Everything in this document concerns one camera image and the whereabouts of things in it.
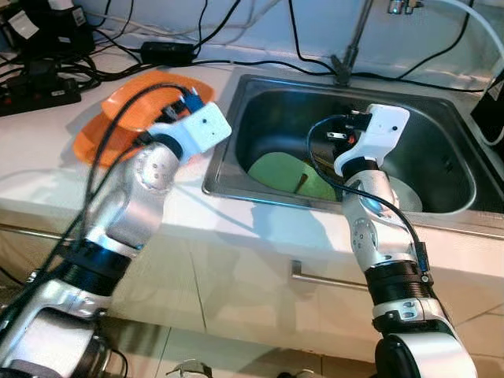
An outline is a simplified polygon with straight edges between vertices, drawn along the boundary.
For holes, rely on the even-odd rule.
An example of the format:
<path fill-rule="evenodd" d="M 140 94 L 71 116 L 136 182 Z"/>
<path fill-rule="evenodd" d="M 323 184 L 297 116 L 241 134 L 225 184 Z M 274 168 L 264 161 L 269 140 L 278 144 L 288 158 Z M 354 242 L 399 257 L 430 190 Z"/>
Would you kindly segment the black power adapter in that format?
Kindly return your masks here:
<path fill-rule="evenodd" d="M 195 60 L 197 47 L 191 43 L 145 41 L 139 48 L 139 54 L 144 64 L 181 66 Z"/>

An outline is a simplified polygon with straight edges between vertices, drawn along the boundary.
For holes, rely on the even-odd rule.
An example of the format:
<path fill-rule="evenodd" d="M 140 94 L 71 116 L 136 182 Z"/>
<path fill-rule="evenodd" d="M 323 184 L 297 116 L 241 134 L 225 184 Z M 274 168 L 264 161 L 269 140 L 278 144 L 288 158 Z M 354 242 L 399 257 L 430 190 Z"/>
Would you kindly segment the metal faucet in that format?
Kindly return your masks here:
<path fill-rule="evenodd" d="M 367 25 L 369 13 L 373 7 L 374 0 L 362 0 L 362 7 L 360 8 L 357 20 L 355 21 L 355 28 L 350 37 L 350 42 L 343 53 L 343 58 L 338 58 L 337 55 L 331 55 L 330 62 L 332 64 L 332 72 L 335 79 L 334 84 L 340 87 L 349 86 L 350 78 L 353 75 L 353 69 L 356 58 L 359 53 L 359 43 L 363 36 L 363 31 Z"/>

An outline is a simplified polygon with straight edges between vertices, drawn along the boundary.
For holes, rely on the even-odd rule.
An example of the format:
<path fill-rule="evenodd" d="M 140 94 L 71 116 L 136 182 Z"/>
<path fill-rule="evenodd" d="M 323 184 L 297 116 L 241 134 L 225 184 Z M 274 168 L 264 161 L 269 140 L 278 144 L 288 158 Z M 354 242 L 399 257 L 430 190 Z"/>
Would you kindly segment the stainless steel sink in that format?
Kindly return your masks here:
<path fill-rule="evenodd" d="M 232 135 L 216 146 L 202 188 L 216 197 L 338 213 L 335 199 L 267 187 L 250 169 L 261 156 L 283 152 L 306 159 L 306 134 L 325 116 L 367 105 L 410 112 L 406 130 L 382 169 L 418 195 L 406 211 L 415 227 L 500 239 L 503 183 L 456 107 L 446 98 L 404 91 L 335 87 L 243 73 L 230 97 Z"/>

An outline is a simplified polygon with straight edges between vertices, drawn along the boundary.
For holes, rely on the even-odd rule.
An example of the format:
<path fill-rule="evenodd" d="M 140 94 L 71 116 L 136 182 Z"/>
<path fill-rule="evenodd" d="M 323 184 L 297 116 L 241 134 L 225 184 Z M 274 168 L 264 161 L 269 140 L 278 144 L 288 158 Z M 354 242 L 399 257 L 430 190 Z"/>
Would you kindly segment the grey bowl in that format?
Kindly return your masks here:
<path fill-rule="evenodd" d="M 397 208 L 403 213 L 419 213 L 424 211 L 424 203 L 421 201 L 419 194 L 408 184 L 395 176 L 389 176 L 390 187 L 398 198 Z"/>

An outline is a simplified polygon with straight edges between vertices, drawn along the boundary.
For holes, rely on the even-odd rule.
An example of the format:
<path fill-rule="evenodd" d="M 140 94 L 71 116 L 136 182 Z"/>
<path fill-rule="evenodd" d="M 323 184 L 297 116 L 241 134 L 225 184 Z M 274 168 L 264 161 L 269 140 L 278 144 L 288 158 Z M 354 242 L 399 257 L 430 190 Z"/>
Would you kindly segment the orange plate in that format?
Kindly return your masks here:
<path fill-rule="evenodd" d="M 139 150 L 139 147 L 135 147 L 131 143 L 143 131 L 154 125 L 157 118 L 158 115 L 155 115 L 154 111 L 136 112 L 130 110 L 113 130 L 113 134 L 106 144 L 102 157 L 98 159 L 98 166 L 107 169 L 115 161 L 115 158 L 126 151 L 126 149 L 129 149 L 129 151 L 121 158 L 121 161 L 129 161 Z M 93 165 L 98 145 L 112 119 L 113 117 L 109 113 L 100 113 L 76 134 L 72 150 L 79 161 L 82 161 L 85 165 Z"/>

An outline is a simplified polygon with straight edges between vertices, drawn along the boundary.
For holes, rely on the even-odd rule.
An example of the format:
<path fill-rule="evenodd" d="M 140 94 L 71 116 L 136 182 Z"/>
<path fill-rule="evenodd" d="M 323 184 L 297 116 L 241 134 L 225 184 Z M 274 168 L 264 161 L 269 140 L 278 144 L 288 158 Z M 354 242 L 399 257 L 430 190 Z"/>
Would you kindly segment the green plate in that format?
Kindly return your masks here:
<path fill-rule="evenodd" d="M 284 152 L 270 152 L 261 156 L 250 166 L 248 174 L 274 190 L 338 201 L 334 188 L 318 176 L 313 166 Z"/>

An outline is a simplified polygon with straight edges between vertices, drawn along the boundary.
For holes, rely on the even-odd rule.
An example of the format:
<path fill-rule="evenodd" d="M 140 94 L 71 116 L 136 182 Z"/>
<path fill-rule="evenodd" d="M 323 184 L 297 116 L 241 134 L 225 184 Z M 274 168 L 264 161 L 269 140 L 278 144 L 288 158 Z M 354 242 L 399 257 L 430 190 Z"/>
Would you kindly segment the black appliance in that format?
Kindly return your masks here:
<path fill-rule="evenodd" d="M 503 73 L 493 80 L 481 100 L 471 112 L 476 126 L 481 131 L 482 142 L 486 146 L 497 146 L 503 140 L 504 111 L 499 101 L 503 89 Z"/>

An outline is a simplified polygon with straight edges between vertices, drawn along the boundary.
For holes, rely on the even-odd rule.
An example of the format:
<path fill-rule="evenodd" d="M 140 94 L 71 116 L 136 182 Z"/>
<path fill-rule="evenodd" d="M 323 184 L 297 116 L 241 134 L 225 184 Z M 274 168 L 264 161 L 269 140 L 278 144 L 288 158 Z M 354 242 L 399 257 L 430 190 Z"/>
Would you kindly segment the black power strip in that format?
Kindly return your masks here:
<path fill-rule="evenodd" d="M 61 78 L 53 60 L 30 61 L 17 76 L 0 83 L 0 117 L 80 101 L 78 82 Z"/>

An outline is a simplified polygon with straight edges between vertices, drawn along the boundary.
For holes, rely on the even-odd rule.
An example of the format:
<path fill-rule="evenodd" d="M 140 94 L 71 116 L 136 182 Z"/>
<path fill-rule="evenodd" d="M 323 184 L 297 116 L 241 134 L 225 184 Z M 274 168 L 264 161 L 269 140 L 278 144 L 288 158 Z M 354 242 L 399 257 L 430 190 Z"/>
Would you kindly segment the black charger device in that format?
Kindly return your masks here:
<path fill-rule="evenodd" d="M 72 0 L 0 0 L 0 36 L 14 53 L 29 57 L 95 47 L 83 8 Z"/>

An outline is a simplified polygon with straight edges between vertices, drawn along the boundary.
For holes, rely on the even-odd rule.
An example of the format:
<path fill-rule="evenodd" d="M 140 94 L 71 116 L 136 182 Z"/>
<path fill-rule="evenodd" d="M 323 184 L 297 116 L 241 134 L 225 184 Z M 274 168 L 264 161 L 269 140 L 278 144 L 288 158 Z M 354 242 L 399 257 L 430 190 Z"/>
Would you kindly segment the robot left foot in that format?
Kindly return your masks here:
<path fill-rule="evenodd" d="M 213 369 L 197 359 L 187 359 L 171 368 L 163 378 L 213 378 Z"/>

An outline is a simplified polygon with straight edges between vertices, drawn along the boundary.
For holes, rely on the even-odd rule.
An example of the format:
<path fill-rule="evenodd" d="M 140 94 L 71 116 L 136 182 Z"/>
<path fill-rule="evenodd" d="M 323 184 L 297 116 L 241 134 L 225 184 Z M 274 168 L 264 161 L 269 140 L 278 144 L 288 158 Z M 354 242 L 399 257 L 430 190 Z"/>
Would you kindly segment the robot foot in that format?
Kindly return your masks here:
<path fill-rule="evenodd" d="M 163 378 L 213 378 L 213 369 L 197 359 L 187 359 L 171 368 Z"/>
<path fill-rule="evenodd" d="M 302 369 L 296 372 L 280 372 L 275 378 L 325 378 L 313 370 Z"/>

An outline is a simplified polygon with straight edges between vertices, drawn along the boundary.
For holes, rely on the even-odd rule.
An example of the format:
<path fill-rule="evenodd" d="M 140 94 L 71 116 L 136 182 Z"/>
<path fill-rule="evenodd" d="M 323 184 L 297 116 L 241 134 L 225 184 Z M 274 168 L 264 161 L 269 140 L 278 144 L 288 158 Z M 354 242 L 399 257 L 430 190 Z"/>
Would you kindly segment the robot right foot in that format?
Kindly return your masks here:
<path fill-rule="evenodd" d="M 275 378 L 325 378 L 313 370 L 302 369 L 296 372 L 280 372 Z"/>

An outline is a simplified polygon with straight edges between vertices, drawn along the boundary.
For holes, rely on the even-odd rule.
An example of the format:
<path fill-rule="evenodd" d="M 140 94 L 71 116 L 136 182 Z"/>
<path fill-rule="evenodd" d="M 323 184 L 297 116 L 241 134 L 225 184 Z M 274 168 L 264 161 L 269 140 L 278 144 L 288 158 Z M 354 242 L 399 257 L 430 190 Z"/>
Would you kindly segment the metal wall water valve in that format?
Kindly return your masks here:
<path fill-rule="evenodd" d="M 389 0 L 387 11 L 392 15 L 410 15 L 424 7 L 424 0 Z"/>

